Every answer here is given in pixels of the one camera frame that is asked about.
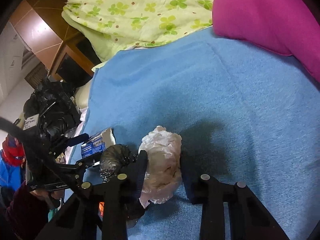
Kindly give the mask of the person's left hand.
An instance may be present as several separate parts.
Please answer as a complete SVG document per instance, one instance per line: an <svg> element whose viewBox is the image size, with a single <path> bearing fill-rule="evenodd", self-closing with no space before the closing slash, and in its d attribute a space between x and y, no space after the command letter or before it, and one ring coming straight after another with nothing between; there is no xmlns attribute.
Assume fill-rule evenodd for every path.
<svg viewBox="0 0 320 240"><path fill-rule="evenodd" d="M57 190L48 192L44 189L31 191L31 194L40 200L44 200L49 209L57 209L61 205L61 199L65 196L65 190Z"/></svg>

